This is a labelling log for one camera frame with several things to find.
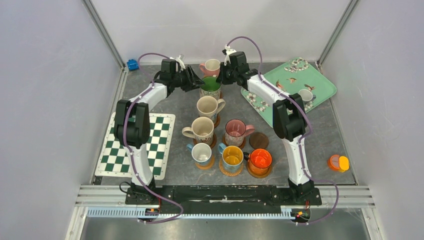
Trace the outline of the light orange wooden coaster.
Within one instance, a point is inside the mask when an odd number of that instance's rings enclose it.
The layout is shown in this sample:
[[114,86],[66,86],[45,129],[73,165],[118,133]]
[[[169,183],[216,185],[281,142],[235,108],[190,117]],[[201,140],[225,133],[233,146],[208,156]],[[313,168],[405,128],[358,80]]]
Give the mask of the light orange wooden coaster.
[[195,162],[195,165],[197,168],[201,170],[207,170],[210,169],[215,163],[215,157],[212,156],[208,161],[205,162]]

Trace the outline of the woven rattan coaster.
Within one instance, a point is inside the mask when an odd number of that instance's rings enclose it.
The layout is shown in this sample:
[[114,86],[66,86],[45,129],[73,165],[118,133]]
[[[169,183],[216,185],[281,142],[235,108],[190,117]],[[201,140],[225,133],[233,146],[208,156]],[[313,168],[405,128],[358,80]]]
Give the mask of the woven rattan coaster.
[[222,159],[219,161],[219,169],[225,176],[235,177],[243,171],[243,168],[244,168],[243,162],[240,162],[240,164],[235,167],[234,172],[226,170],[225,167],[224,167],[224,163],[225,163],[225,161],[222,160]]

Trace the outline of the pink white mug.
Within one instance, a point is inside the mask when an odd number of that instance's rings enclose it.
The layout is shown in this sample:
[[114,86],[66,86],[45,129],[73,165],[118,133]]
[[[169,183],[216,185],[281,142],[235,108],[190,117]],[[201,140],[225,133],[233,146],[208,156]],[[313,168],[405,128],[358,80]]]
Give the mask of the pink white mug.
[[199,65],[204,77],[218,77],[221,62],[218,59],[209,59]]

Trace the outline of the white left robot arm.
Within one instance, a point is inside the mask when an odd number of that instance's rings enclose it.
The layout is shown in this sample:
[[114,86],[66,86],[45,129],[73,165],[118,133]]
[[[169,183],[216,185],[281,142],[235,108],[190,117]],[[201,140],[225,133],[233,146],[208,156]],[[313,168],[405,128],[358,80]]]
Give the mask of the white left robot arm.
[[150,109],[169,97],[176,88],[189,92],[202,85],[204,82],[191,66],[184,64],[180,58],[165,58],[160,71],[144,91],[129,100],[117,102],[114,136],[124,147],[130,161],[131,183],[126,194],[131,200],[151,204],[159,197],[147,154],[151,132]]

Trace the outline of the large cream mug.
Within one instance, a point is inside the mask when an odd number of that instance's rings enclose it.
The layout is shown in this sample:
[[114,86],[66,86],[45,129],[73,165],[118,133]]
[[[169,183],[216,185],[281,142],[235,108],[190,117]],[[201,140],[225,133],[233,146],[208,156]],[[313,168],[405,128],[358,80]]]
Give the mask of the large cream mug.
[[225,107],[224,99],[215,99],[212,96],[203,96],[196,103],[196,109],[200,117],[207,117],[215,124],[219,112]]

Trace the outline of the green inside mug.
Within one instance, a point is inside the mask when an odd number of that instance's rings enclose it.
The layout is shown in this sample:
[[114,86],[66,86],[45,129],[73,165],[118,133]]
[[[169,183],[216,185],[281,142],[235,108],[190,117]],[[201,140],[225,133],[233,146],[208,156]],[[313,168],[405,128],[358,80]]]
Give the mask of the green inside mug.
[[199,89],[199,97],[210,96],[216,100],[222,99],[221,84],[217,82],[217,78],[214,76],[206,76],[202,79],[204,85]]

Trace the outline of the brown wooden saucer coaster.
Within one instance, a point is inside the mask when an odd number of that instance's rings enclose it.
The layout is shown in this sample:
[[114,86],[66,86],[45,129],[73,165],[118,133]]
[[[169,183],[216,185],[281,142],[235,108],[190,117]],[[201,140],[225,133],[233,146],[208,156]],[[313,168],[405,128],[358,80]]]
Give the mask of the brown wooden saucer coaster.
[[[224,143],[226,146],[229,146],[225,140],[225,136],[222,136],[222,143]],[[243,149],[246,145],[246,138],[243,139],[241,145],[238,146],[238,148]]]
[[221,117],[219,114],[215,114],[212,116],[198,115],[198,117],[203,118],[200,122],[202,126],[206,126],[206,127],[210,127],[211,122],[213,122],[214,128],[217,128],[221,121]]
[[[214,134],[213,134],[213,138],[212,138],[212,142],[210,143],[210,145],[209,145],[209,146],[213,149],[213,148],[215,147],[216,143],[217,143],[217,136],[216,136],[216,134],[214,133]],[[198,142],[197,142],[197,140],[196,140],[196,139],[193,139],[193,144],[194,144],[194,145],[198,144]]]

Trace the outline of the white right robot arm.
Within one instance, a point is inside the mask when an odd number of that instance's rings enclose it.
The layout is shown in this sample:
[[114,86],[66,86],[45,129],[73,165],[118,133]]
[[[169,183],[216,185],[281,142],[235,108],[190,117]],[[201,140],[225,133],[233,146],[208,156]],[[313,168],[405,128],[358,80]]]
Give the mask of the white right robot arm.
[[256,69],[251,69],[243,51],[222,51],[225,59],[220,63],[217,82],[222,85],[236,83],[257,94],[272,107],[272,127],[282,139],[289,163],[289,199],[302,204],[315,188],[306,163],[305,135],[309,124],[303,100],[299,94],[288,94],[272,85]]

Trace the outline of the dark walnut wooden coaster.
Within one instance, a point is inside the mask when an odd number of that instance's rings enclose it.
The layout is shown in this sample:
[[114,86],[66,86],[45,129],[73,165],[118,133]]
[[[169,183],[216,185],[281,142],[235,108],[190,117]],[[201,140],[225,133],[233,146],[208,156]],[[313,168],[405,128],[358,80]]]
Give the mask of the dark walnut wooden coaster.
[[254,132],[249,137],[249,144],[253,149],[266,149],[269,143],[268,136],[262,132]]

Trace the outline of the brown ridged wooden coaster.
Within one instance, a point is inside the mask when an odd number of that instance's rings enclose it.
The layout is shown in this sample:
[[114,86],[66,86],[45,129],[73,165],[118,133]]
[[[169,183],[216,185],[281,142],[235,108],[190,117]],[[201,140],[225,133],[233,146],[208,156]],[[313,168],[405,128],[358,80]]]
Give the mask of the brown ridged wooden coaster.
[[251,168],[250,168],[250,165],[249,164],[247,164],[247,171],[249,172],[249,174],[251,175],[251,176],[253,176],[254,178],[257,178],[257,179],[263,179],[263,178],[266,178],[270,173],[271,173],[271,171],[272,171],[272,165],[267,169],[267,171],[264,173],[264,174],[255,174],[252,170],[251,170]]

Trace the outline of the yellow inside mug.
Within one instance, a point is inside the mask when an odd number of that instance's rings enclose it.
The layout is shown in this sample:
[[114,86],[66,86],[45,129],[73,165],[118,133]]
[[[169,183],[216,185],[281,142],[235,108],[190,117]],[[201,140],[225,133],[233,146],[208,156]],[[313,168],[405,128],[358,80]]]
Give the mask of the yellow inside mug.
[[225,161],[224,167],[227,171],[234,172],[235,167],[244,161],[243,152],[237,146],[226,146],[224,143],[220,143],[218,151],[221,154],[221,159]]

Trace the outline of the pink patterned mug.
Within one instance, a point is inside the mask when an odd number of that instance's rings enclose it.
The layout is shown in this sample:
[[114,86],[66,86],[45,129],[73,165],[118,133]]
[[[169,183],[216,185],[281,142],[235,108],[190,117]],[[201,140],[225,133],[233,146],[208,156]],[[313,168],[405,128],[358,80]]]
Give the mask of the pink patterned mug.
[[253,125],[246,125],[240,119],[231,119],[225,125],[224,142],[227,146],[240,147],[245,138],[255,131]]

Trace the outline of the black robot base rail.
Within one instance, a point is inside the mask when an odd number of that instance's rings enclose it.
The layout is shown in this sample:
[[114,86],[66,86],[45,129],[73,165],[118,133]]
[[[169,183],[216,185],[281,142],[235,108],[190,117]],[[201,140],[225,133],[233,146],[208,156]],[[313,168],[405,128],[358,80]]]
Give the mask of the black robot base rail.
[[318,188],[277,185],[158,185],[150,193],[131,186],[125,204],[159,208],[161,214],[277,214],[282,206],[320,206]]

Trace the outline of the blue patterned mug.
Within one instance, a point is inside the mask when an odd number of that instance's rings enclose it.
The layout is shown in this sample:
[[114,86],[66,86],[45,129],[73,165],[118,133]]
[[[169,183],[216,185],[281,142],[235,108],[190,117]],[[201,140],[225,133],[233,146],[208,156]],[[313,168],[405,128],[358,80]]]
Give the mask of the blue patterned mug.
[[187,149],[191,153],[191,157],[195,162],[206,162],[212,157],[212,149],[206,143],[187,144]]

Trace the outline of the orange mug black handle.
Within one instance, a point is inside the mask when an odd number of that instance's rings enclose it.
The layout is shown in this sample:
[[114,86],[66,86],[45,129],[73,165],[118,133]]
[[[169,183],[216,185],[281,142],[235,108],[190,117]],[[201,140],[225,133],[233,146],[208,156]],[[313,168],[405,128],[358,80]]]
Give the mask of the orange mug black handle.
[[249,164],[250,169],[257,175],[263,175],[270,166],[273,158],[271,154],[262,148],[253,150],[251,153],[243,152],[243,158]]

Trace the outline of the small white blue mug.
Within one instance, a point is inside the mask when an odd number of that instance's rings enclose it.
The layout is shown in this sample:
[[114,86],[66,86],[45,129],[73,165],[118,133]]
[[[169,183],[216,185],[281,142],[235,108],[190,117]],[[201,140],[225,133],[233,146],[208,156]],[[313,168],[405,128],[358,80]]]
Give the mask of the small white blue mug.
[[305,109],[311,109],[313,107],[313,101],[315,100],[316,96],[308,89],[301,89],[299,90],[298,94],[303,101]]

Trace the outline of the white floral mug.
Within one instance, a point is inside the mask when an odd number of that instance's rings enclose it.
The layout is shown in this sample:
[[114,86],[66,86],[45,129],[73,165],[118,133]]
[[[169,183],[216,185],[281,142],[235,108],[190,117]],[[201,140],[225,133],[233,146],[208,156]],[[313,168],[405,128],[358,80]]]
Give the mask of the white floral mug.
[[188,138],[196,139],[198,143],[205,143],[210,145],[213,141],[213,134],[214,134],[214,123],[211,123],[211,126],[206,127],[202,126],[201,120],[203,118],[196,118],[192,124],[191,127],[184,127],[181,131],[182,135]]

